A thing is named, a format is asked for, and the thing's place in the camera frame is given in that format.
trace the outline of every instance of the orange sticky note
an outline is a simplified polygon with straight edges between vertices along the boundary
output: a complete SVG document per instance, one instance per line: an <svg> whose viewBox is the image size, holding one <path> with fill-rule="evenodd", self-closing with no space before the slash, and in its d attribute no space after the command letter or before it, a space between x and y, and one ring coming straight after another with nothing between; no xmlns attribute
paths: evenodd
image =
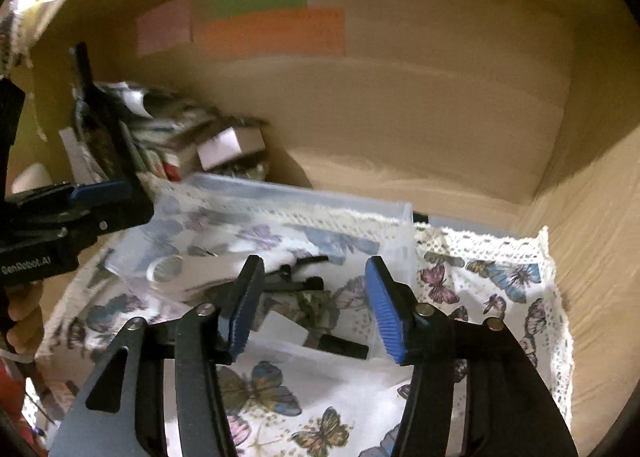
<svg viewBox="0 0 640 457"><path fill-rule="evenodd" d="M344 56L344 10L287 8L221 18L205 24L194 39L216 60Z"/></svg>
<svg viewBox="0 0 640 457"><path fill-rule="evenodd" d="M189 0L170 0L136 19L138 56L164 51L192 40Z"/></svg>

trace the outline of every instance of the green paper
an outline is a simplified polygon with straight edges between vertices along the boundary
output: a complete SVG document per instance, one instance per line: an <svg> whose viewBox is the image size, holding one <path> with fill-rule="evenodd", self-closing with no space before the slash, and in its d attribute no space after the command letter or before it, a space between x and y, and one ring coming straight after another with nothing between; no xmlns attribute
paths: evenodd
<svg viewBox="0 0 640 457"><path fill-rule="evenodd" d="M306 0L212 0L209 5L213 18L230 18L284 8L306 8Z"/></svg>

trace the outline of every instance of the human hand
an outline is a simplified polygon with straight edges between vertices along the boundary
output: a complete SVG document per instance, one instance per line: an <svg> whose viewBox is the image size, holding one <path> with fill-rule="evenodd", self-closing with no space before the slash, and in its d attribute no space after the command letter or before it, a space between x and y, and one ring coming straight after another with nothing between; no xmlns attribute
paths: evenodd
<svg viewBox="0 0 640 457"><path fill-rule="evenodd" d="M15 325L6 334L16 353L20 355L35 354L44 336L42 310L42 281L31 285L5 288L9 299L8 315Z"/></svg>

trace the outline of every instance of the metal screw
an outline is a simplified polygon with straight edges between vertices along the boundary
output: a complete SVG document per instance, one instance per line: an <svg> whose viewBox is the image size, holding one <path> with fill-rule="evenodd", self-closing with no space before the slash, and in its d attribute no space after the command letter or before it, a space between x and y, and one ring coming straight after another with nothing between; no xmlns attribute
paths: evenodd
<svg viewBox="0 0 640 457"><path fill-rule="evenodd" d="M504 329L504 323L500 318L491 317L486 319L486 326L492 331L501 331Z"/></svg>
<svg viewBox="0 0 640 457"><path fill-rule="evenodd" d="M130 331L137 331L145 326L146 320L140 316L136 316L127 322L127 329Z"/></svg>
<svg viewBox="0 0 640 457"><path fill-rule="evenodd" d="M417 312L420 316L429 317L436 312L436 308L433 307L430 303L421 302L415 306L415 312Z"/></svg>
<svg viewBox="0 0 640 457"><path fill-rule="evenodd" d="M213 313L214 309L215 307L212 303L201 303L196 309L196 312L198 313L198 316L209 316Z"/></svg>

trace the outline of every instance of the pink paper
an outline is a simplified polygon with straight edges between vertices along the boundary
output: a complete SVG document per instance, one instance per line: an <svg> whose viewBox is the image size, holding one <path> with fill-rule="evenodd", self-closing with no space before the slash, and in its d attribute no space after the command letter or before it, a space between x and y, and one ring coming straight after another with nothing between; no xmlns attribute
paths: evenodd
<svg viewBox="0 0 640 457"><path fill-rule="evenodd" d="M188 44L191 37L191 3L170 0L136 19L138 56Z"/></svg>

